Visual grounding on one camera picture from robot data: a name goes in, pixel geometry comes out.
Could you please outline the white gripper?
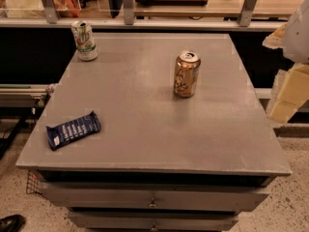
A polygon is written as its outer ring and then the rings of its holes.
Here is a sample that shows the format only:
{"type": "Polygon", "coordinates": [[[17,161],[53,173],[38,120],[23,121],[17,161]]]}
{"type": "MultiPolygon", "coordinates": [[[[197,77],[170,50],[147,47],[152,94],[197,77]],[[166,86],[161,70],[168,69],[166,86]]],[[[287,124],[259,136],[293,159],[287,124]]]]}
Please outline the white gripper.
{"type": "Polygon", "coordinates": [[[295,62],[288,71],[278,71],[267,105],[267,117],[285,124],[309,100],[309,0],[302,2],[287,24],[265,37],[262,46],[283,47],[284,57],[295,62]]]}

